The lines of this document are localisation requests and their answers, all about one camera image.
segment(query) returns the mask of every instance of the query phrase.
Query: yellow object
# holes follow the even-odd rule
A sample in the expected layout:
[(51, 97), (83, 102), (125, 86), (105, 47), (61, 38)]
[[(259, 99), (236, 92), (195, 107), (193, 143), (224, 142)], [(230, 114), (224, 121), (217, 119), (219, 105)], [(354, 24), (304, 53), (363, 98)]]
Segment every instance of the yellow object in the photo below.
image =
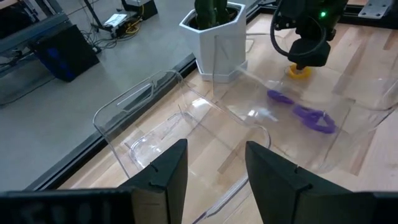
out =
[(297, 70), (296, 64), (292, 64), (289, 66), (287, 74), (290, 78), (293, 79), (304, 79), (308, 78), (311, 75), (311, 68), (305, 67), (303, 70)]

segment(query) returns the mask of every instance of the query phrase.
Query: plastic tray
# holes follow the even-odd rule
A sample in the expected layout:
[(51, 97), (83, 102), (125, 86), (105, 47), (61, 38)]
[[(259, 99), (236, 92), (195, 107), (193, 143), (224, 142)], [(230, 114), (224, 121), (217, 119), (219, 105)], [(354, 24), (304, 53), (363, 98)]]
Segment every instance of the plastic tray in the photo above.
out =
[[(126, 123), (171, 83), (173, 90), (134, 124), (109, 125)], [(103, 106), (93, 122), (128, 177), (178, 139), (188, 139), (183, 223), (223, 223), (251, 192), (244, 163), (246, 141), (268, 147), (269, 136), (262, 127), (229, 117), (194, 88), (207, 92), (211, 85), (206, 89), (187, 83), (177, 72), (159, 72)]]
[[(229, 60), (232, 39), (246, 39), (244, 65)], [(283, 39), (277, 42), (286, 49)], [(310, 68), (308, 78), (291, 78), (292, 63), (274, 50), (267, 34), (217, 36), (215, 56), (213, 76), (229, 65), (235, 78), (213, 80), (213, 101), (246, 124), (266, 128), (273, 151), (313, 172), (328, 172), (352, 155), (397, 106), (395, 62), (375, 73), (320, 67)]]

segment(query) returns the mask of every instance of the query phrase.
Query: purple object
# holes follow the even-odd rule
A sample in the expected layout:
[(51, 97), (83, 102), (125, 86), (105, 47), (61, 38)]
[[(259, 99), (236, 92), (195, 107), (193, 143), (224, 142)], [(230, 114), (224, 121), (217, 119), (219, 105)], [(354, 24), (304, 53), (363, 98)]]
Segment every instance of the purple object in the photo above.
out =
[[(325, 134), (333, 134), (336, 131), (335, 121), (323, 111), (297, 105), (294, 107), (293, 112), (299, 117), (303, 118), (303, 124), (312, 130), (316, 130)], [(321, 118), (323, 118), (325, 121), (326, 126), (317, 124)]]
[(276, 90), (268, 90), (267, 95), (269, 98), (278, 101), (279, 103), (286, 103), (289, 105), (294, 104), (294, 101), (291, 100), (289, 97), (283, 95), (282, 93), (276, 91)]

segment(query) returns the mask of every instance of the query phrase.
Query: gray floor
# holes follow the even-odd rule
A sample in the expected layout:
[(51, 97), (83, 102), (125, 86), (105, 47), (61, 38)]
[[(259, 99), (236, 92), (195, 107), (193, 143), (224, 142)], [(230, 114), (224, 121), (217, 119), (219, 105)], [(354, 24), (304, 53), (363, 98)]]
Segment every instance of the gray floor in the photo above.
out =
[[(79, 0), (59, 0), (74, 24), (89, 30), (91, 20)], [(251, 5), (255, 0), (235, 0)], [(159, 14), (142, 23), (135, 38), (99, 55), (100, 64), (71, 83), (52, 80), (0, 109), (0, 190), (24, 189), (95, 132), (96, 110), (145, 77), (172, 68), (190, 54), (178, 33), (178, 23), (194, 0), (155, 0)], [(117, 0), (98, 0), (95, 11), (106, 20)], [(0, 79), (0, 97), (51, 78), (32, 62)]]

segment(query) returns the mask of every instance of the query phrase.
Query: black cable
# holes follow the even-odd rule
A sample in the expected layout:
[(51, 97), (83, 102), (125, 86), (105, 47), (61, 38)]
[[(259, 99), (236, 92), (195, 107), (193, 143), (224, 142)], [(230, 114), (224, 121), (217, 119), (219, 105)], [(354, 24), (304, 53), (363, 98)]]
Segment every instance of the black cable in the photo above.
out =
[(314, 53), (314, 52), (317, 51), (317, 50), (323, 45), (323, 43), (326, 41), (326, 28), (325, 28), (325, 27), (322, 27), (322, 26), (321, 26), (314, 18), (312, 18), (312, 17), (310, 17), (310, 18), (313, 19), (313, 20), (315, 21), (315, 23), (318, 25), (318, 27), (319, 27), (320, 30), (321, 30), (321, 40), (319, 41), (319, 43), (318, 43), (313, 49), (311, 49), (311, 50), (309, 50), (309, 51), (307, 51), (307, 52), (304, 52), (304, 53), (292, 54), (292, 53), (288, 53), (288, 52), (282, 50), (282, 49), (279, 47), (279, 45), (278, 45), (278, 43), (276, 42), (276, 39), (275, 39), (275, 27), (274, 27), (274, 26), (275, 26), (275, 18), (276, 18), (276, 17), (278, 16), (278, 14), (279, 14), (280, 6), (282, 5), (282, 1), (283, 1), (283, 0), (280, 0), (280, 1), (279, 1), (279, 4), (278, 4), (278, 6), (277, 6), (277, 8), (276, 8), (276, 10), (275, 10), (275, 13), (274, 13), (274, 15), (272, 16), (272, 20), (271, 20), (271, 29), (270, 29), (269, 35), (270, 35), (270, 37), (271, 37), (272, 46), (274, 46), (275, 50), (276, 50), (278, 53), (280, 53), (281, 55), (283, 55), (283, 56), (285, 56), (285, 57), (289, 57), (289, 56), (303, 57), (303, 56), (308, 56), (308, 55)]
[(24, 93), (23, 95), (18, 96), (17, 98), (15, 98), (15, 99), (13, 99), (13, 100), (10, 100), (10, 101), (5, 102), (5, 103), (0, 103), (0, 107), (4, 107), (4, 106), (7, 106), (7, 105), (10, 105), (11, 103), (16, 102), (17, 100), (20, 100), (21, 98), (25, 97), (25, 96), (28, 95), (29, 93), (32, 93), (33, 91), (37, 90), (38, 88), (44, 86), (45, 84), (51, 82), (51, 81), (54, 80), (54, 79), (55, 79), (55, 77), (51, 78), (50, 80), (47, 80), (46, 82), (40, 84), (39, 86), (37, 86), (37, 87), (35, 87), (35, 88), (29, 90), (27, 93)]

